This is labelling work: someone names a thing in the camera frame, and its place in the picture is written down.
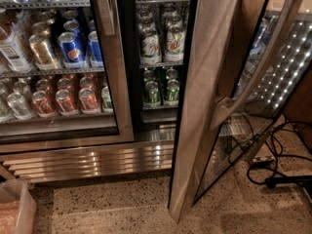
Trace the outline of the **glass fridge door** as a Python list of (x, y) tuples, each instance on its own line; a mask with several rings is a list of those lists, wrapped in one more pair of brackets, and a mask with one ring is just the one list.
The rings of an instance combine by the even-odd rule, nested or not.
[[(86, 127), (115, 127), (132, 129), (130, 105), (126, 83), (126, 70), (118, 19), (116, 0), (0, 0), (0, 23), (9, 25), (24, 47), (29, 51), (32, 70), (28, 73), (13, 71), (1, 57), (1, 132), (7, 126), (48, 127), (51, 129), (80, 130)], [(86, 66), (82, 69), (66, 68), (59, 47), (59, 36), (73, 32), (86, 48)], [(103, 67), (95, 67), (91, 61), (88, 35), (95, 31), (101, 50)], [(29, 46), (33, 34), (49, 37), (61, 65), (56, 70), (40, 70)], [(90, 88), (95, 91), (99, 104), (98, 113), (84, 113), (79, 91)], [(56, 93), (68, 90), (72, 93), (78, 113), (63, 116), (59, 112)], [(32, 102), (35, 92), (49, 93), (57, 113), (52, 117), (40, 117)], [(7, 96), (19, 93), (29, 102), (34, 116), (20, 120), (8, 105)]]
[(311, 0), (190, 0), (169, 213), (264, 143), (311, 68)]

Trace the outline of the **stainless fridge bottom grille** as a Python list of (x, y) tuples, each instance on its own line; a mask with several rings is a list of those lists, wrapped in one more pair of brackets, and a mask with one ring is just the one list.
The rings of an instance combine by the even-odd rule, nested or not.
[(27, 183), (118, 176), (169, 170), (170, 186), (200, 183), (218, 140), (225, 152), (217, 162), (232, 167), (267, 131), (218, 127), (197, 133), (174, 127), (133, 132), (111, 127), (51, 129), (7, 126), (1, 132), (1, 177)]

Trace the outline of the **green soda can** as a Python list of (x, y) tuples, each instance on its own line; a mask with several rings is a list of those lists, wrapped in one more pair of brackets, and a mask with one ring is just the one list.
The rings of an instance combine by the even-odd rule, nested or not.
[(179, 100), (179, 82), (176, 79), (171, 79), (167, 82), (165, 89), (164, 102), (166, 105), (175, 105)]

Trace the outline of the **white green can far left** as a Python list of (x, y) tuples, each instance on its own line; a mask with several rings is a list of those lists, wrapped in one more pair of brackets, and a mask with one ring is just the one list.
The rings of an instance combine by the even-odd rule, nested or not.
[(162, 59), (159, 36), (155, 28), (148, 27), (142, 30), (141, 63), (155, 64)]

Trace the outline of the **red soda can right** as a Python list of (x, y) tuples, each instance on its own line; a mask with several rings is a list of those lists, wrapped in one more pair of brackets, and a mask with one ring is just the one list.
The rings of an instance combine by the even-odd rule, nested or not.
[(79, 91), (79, 100), (84, 113), (98, 113), (99, 104), (95, 91), (90, 88), (84, 88)]

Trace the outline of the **red soda can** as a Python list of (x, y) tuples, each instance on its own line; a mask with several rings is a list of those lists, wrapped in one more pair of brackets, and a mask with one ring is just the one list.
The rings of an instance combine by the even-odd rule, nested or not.
[(79, 100), (84, 113), (98, 113), (99, 104), (95, 91), (90, 88), (84, 88), (79, 91)]
[(55, 103), (49, 93), (44, 91), (35, 92), (32, 95), (32, 102), (40, 117), (52, 117), (57, 113)]
[(73, 98), (72, 93), (68, 90), (57, 91), (56, 102), (58, 104), (61, 115), (70, 116), (78, 113), (77, 104)]

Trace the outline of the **blue Pepsi can edge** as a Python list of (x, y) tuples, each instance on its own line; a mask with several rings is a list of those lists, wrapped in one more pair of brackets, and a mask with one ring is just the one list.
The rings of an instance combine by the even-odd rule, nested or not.
[(95, 31), (92, 31), (88, 35), (88, 44), (91, 51), (91, 61), (95, 67), (103, 67), (103, 61), (101, 56), (101, 50), (98, 41), (98, 35)]

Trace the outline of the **red soda can middle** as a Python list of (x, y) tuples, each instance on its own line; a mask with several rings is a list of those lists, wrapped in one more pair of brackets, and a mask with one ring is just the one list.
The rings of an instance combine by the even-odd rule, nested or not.
[(58, 104), (61, 115), (70, 116), (78, 113), (77, 104), (73, 98), (72, 93), (68, 90), (57, 91), (56, 102)]

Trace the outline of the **blue Pepsi can front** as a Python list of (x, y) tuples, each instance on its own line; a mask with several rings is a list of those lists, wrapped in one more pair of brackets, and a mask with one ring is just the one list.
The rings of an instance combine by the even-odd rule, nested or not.
[(58, 44), (64, 57), (64, 65), (69, 69), (82, 69), (86, 66), (86, 48), (82, 40), (73, 32), (63, 32)]

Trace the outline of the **red soda can left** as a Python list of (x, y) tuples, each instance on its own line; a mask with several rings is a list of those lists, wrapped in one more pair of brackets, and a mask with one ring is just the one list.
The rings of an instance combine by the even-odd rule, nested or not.
[(40, 117), (52, 117), (57, 113), (55, 103), (49, 93), (44, 91), (35, 92), (32, 95), (32, 102)]

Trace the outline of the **gold soda can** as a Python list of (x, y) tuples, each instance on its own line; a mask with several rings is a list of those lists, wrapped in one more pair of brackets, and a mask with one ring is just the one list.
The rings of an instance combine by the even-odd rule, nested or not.
[(29, 46), (36, 58), (36, 65), (40, 70), (56, 70), (61, 65), (59, 57), (48, 36), (33, 34), (29, 38)]

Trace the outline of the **silver can lower left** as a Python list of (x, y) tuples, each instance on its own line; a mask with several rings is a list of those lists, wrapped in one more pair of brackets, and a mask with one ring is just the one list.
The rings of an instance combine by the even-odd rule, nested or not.
[(11, 93), (7, 96), (7, 103), (20, 120), (31, 119), (34, 114), (25, 96), (19, 93)]

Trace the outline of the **clear labelled bottle left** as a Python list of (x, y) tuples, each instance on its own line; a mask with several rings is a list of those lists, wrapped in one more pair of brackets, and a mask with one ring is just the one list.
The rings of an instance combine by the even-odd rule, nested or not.
[(0, 52), (13, 71), (28, 73), (32, 70), (29, 51), (22, 44), (14, 30), (4, 23), (0, 23)]

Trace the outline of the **clear plastic storage bin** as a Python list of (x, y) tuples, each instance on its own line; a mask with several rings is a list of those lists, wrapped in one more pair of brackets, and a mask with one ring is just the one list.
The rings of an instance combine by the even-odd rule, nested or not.
[(32, 234), (36, 203), (22, 179), (0, 184), (0, 234)]

